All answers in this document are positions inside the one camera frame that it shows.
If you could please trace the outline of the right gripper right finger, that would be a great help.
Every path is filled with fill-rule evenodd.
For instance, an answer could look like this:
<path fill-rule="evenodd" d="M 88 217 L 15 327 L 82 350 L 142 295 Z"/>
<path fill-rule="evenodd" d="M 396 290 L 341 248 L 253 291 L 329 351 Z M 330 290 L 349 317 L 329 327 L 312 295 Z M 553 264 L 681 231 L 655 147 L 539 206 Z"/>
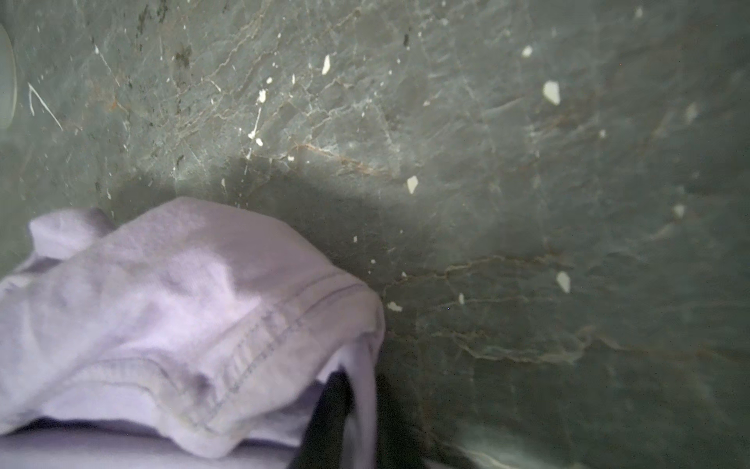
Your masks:
<path fill-rule="evenodd" d="M 385 375 L 376 376 L 378 469 L 449 469 L 442 462 L 422 455 L 417 438 L 411 433 L 402 406 Z"/>

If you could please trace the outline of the purple cloth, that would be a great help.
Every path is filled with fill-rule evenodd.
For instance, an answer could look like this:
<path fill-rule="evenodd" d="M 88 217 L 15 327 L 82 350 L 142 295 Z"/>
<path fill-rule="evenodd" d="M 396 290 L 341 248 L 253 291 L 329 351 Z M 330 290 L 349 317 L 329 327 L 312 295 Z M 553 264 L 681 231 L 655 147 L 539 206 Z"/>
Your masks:
<path fill-rule="evenodd" d="M 379 296 L 287 224 L 180 197 L 31 221 L 1 281 L 5 468 L 285 468 L 326 381 L 339 468 L 376 464 Z"/>

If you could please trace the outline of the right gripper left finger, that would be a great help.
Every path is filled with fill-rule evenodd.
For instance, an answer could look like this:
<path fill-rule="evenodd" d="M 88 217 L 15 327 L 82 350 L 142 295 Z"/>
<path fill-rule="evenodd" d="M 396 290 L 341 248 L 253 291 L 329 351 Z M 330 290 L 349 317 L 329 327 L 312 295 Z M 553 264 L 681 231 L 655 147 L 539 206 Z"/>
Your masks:
<path fill-rule="evenodd" d="M 323 387 L 289 469 L 337 469 L 343 455 L 346 421 L 354 394 L 344 371 L 330 375 Z"/>

